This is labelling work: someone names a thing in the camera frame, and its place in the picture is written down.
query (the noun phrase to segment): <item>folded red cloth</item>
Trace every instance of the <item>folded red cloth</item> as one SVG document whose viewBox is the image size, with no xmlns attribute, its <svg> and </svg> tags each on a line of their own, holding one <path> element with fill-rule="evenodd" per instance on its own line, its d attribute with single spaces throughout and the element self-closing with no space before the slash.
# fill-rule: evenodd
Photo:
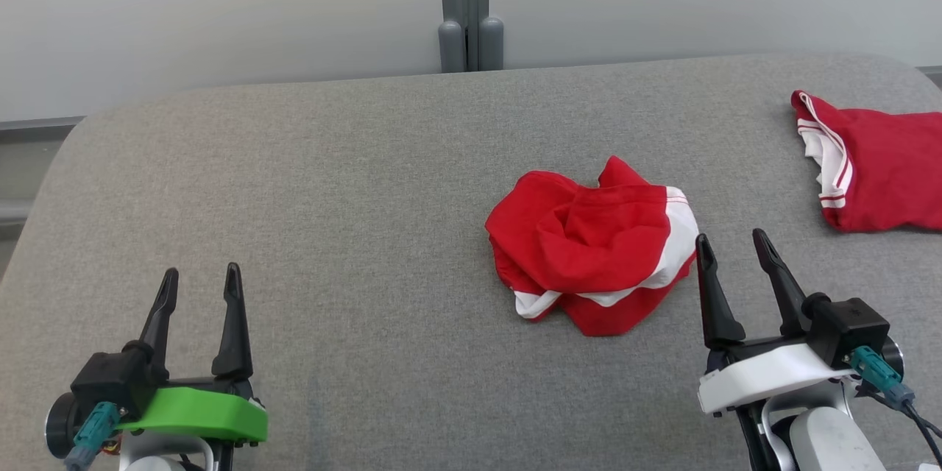
<svg viewBox="0 0 942 471">
<path fill-rule="evenodd" d="M 821 212 L 841 232 L 942 230 L 942 113 L 835 109 L 791 95 L 804 156 L 821 166 Z"/>
<path fill-rule="evenodd" d="M 679 189 L 649 185 L 615 156 L 598 183 L 531 171 L 485 227 L 518 314 L 539 320 L 558 303 L 586 336 L 616 336 L 687 276 L 697 223 Z"/>
</svg>

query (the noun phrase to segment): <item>teal cable connector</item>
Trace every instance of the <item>teal cable connector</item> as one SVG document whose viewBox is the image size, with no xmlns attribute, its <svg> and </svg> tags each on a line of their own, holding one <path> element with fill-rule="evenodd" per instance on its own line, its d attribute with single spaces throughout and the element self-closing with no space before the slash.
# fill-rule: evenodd
<svg viewBox="0 0 942 471">
<path fill-rule="evenodd" d="M 851 368 L 857 370 L 860 377 L 881 391 L 886 402 L 898 411 L 905 404 L 916 401 L 916 393 L 902 383 L 902 377 L 896 373 L 884 358 L 868 346 L 861 346 L 851 354 Z"/>
<path fill-rule="evenodd" d="M 91 462 L 95 461 L 105 440 L 111 437 L 118 421 L 121 421 L 118 405 L 108 401 L 95 405 L 73 438 L 75 447 L 65 457 L 66 471 L 86 471 L 91 467 Z"/>
</svg>

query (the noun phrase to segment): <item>green plastic part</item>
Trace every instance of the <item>green plastic part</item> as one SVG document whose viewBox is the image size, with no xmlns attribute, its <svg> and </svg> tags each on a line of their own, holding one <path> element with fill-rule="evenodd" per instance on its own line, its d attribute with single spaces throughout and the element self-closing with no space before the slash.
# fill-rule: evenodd
<svg viewBox="0 0 942 471">
<path fill-rule="evenodd" d="M 141 420 L 118 424 L 121 431 L 167 432 L 232 442 L 269 438 L 269 413 L 242 397 L 184 386 L 159 388 Z"/>
</svg>

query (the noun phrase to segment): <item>wire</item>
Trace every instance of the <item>wire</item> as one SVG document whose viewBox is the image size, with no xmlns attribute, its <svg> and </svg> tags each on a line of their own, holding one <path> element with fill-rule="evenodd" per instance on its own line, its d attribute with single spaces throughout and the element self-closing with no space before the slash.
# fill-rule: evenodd
<svg viewBox="0 0 942 471">
<path fill-rule="evenodd" d="M 939 464 L 939 467 L 942 468 L 942 452 L 939 452 L 939 446 L 935 444 L 935 439 L 932 438 L 932 434 L 929 433 L 929 428 L 926 427 L 926 420 L 922 419 L 921 415 L 916 413 L 916 408 L 913 407 L 912 401 L 902 402 L 902 407 L 906 408 L 913 421 L 916 422 L 916 427 L 919 427 L 919 432 L 922 432 L 922 437 L 926 439 L 926 443 L 929 444 L 929 449 L 932 450 L 932 456 L 935 457 L 935 461 Z"/>
<path fill-rule="evenodd" d="M 871 397 L 872 400 L 876 401 L 877 403 L 880 403 L 882 406 L 884 406 L 884 407 L 886 407 L 886 408 L 892 408 L 892 410 L 896 410 L 895 408 L 893 408 L 893 407 L 891 406 L 891 404 L 889 404 L 888 401 L 885 400 L 884 397 L 880 396 L 880 394 L 875 394 L 873 391 L 867 390 L 867 389 L 865 389 L 865 388 L 862 387 L 862 386 L 858 386 L 858 387 L 857 387 L 857 390 L 858 390 L 861 394 L 864 394 L 864 396 Z M 901 410 L 900 412 L 901 412 L 903 415 L 905 415 L 906 417 L 908 417 L 909 419 L 911 419 L 912 421 L 915 421 L 915 420 L 916 420 L 916 419 L 913 417 L 913 415 L 912 415 L 908 410 L 906 410 L 906 408 L 904 408 L 904 410 Z M 936 436 L 938 436 L 940 439 L 942 439 L 942 428 L 935 427 L 935 423 L 932 423 L 931 421 L 927 420 L 927 419 L 924 418 L 924 417 L 919 417 L 919 418 L 921 418 L 921 420 L 923 421 L 923 423 L 926 424 L 926 427 L 928 427 L 929 430 L 932 431 L 932 433 L 934 433 Z"/>
</svg>

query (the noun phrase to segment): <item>red cloth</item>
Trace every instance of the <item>red cloth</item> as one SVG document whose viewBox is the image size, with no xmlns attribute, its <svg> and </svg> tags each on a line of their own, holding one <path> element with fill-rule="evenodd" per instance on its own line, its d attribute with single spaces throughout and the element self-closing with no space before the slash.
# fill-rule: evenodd
<svg viewBox="0 0 942 471">
<path fill-rule="evenodd" d="M 835 109 L 791 96 L 805 156 L 821 166 L 821 212 L 841 232 L 942 230 L 942 113 Z"/>
<path fill-rule="evenodd" d="M 485 227 L 521 316 L 539 320 L 558 303 L 587 336 L 614 336 L 687 275 L 697 227 L 679 189 L 649 185 L 615 156 L 598 182 L 529 172 Z"/>
</svg>

